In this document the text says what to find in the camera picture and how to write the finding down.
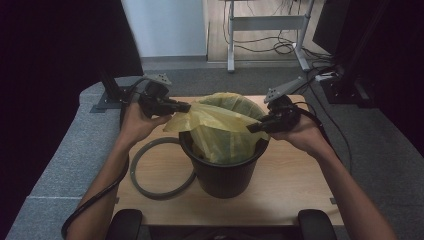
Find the black monitor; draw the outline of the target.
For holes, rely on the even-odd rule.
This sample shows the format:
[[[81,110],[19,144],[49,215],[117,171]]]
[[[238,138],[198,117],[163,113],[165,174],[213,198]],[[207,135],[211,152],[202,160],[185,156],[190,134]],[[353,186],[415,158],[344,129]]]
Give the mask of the black monitor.
[[[342,32],[352,0],[325,0],[313,42],[331,55],[340,52]]]

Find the black stand with base plate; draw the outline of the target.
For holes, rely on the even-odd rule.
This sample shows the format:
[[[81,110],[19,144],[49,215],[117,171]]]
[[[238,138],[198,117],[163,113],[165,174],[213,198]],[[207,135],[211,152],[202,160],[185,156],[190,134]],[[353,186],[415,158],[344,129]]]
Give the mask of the black stand with base plate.
[[[130,86],[119,86],[115,78],[106,70],[99,69],[99,77],[104,87],[104,92],[90,112],[105,113],[108,109],[120,109],[130,96]]]

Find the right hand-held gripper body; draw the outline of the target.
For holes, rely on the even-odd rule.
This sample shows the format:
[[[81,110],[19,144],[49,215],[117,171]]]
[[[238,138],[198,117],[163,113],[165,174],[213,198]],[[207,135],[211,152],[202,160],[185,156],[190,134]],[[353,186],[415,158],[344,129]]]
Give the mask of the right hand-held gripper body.
[[[269,110],[268,115],[274,115],[274,119],[270,121],[275,124],[272,133],[290,131],[299,122],[298,107],[288,97],[288,94],[301,87],[305,82],[303,77],[298,77],[268,90],[264,103]]]

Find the person's right hand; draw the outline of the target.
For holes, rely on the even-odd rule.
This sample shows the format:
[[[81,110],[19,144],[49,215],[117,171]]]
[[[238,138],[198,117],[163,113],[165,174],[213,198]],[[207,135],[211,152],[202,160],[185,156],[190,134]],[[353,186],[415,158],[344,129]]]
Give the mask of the person's right hand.
[[[299,123],[291,131],[271,133],[270,136],[278,141],[287,141],[295,148],[306,152],[314,158],[331,149],[318,126],[304,115],[301,116]]]

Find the yellow plastic garbage bag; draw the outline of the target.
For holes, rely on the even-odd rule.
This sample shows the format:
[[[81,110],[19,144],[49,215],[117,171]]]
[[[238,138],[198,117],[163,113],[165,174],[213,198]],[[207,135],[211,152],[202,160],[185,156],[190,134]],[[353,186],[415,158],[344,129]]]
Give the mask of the yellow plastic garbage bag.
[[[247,126],[265,115],[252,100],[236,93],[215,93],[191,102],[188,113],[176,113],[165,132],[188,132],[196,154],[215,164],[235,164],[252,157],[259,140],[267,133],[251,133]]]

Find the black equipment stand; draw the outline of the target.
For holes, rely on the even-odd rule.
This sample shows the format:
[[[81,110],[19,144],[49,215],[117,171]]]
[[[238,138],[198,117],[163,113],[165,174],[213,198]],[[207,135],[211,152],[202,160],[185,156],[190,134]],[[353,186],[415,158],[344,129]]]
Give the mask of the black equipment stand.
[[[361,104],[368,99],[359,90],[361,60],[391,0],[352,0],[342,32],[340,52],[331,55],[334,78],[320,82],[330,104]]]

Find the black curtain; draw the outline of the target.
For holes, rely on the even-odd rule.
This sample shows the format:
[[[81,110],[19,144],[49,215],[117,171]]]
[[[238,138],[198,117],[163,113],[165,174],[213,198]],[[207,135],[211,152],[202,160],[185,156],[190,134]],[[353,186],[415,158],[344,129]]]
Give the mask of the black curtain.
[[[123,0],[0,0],[0,109],[143,73]]]

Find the person's left hand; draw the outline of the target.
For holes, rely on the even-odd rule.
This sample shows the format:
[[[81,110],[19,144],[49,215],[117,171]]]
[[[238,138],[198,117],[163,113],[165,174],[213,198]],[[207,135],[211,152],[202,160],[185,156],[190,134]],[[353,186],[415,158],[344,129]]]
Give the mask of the person's left hand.
[[[131,103],[126,108],[117,145],[122,149],[129,149],[137,142],[147,138],[156,127],[167,123],[171,118],[171,115],[146,117],[138,103]]]

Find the black plastic trash bin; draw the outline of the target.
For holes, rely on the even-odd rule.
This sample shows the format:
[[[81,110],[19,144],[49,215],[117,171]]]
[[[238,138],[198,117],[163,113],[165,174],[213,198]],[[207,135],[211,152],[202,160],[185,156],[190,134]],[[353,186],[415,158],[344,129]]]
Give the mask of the black plastic trash bin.
[[[269,145],[268,140],[260,139],[255,144],[252,157],[241,163],[215,164],[198,157],[194,153],[194,141],[189,132],[181,132],[179,140],[182,150],[191,159],[201,188],[209,195],[221,199],[236,197],[246,190],[253,176],[257,160],[264,154]]]

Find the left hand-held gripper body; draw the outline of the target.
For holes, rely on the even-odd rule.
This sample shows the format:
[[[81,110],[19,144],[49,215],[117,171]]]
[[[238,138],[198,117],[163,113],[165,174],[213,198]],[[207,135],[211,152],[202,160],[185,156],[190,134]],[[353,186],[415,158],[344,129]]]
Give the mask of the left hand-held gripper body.
[[[140,93],[138,103],[146,117],[166,116],[174,113],[172,101],[167,97],[168,86],[172,83],[166,74],[145,75],[144,90]]]

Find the grey metal desk frame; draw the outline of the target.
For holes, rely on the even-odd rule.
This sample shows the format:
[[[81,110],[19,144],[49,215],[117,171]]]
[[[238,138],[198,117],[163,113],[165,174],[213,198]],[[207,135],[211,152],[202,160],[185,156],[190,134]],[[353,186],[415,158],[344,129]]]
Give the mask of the grey metal desk frame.
[[[305,72],[311,69],[303,49],[304,39],[311,19],[315,0],[308,0],[306,12],[303,15],[282,16],[236,16],[235,0],[223,0],[229,3],[229,12],[224,17],[224,36],[227,38],[227,71],[235,71],[235,32],[247,31],[295,31],[296,41],[291,44],[291,51]]]

